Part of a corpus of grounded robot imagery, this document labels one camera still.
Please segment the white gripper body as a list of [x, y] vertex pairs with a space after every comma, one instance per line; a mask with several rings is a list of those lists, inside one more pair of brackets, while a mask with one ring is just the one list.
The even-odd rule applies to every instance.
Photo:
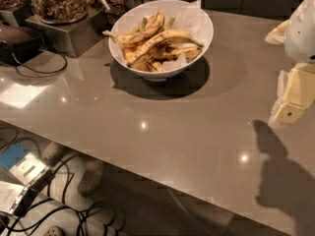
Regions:
[[315, 0], [303, 0], [290, 16], [284, 52], [296, 62], [315, 62]]

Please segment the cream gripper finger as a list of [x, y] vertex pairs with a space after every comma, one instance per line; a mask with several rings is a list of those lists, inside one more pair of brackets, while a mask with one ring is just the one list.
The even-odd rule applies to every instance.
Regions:
[[283, 44], [287, 25], [288, 25], [288, 20], [276, 26], [266, 35], [265, 41], [273, 45]]
[[297, 63], [289, 72], [281, 71], [277, 97], [269, 125], [294, 124], [315, 100], [315, 65]]

